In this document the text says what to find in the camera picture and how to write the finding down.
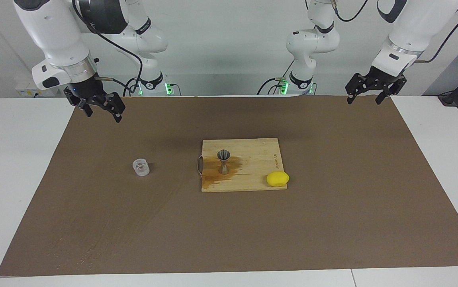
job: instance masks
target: white table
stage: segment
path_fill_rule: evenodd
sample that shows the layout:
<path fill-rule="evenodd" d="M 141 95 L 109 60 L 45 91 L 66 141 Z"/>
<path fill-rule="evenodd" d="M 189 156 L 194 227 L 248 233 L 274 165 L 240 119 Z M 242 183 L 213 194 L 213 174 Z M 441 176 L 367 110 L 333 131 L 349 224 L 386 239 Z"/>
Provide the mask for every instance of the white table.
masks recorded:
<path fill-rule="evenodd" d="M 458 212 L 458 110 L 437 98 L 393 101 Z M 0 264 L 72 111 L 64 98 L 0 99 Z M 45 285 L 452 287 L 458 267 L 0 278 L 1 287 Z"/>

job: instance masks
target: lemon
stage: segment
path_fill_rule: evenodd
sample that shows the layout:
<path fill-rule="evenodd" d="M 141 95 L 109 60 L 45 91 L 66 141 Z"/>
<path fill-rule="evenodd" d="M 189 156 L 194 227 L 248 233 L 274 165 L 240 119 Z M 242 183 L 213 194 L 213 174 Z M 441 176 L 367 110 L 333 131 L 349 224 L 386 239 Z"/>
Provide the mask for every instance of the lemon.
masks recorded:
<path fill-rule="evenodd" d="M 271 187 L 283 187 L 289 181 L 289 175 L 284 171 L 275 171 L 266 177 L 266 182 Z"/>

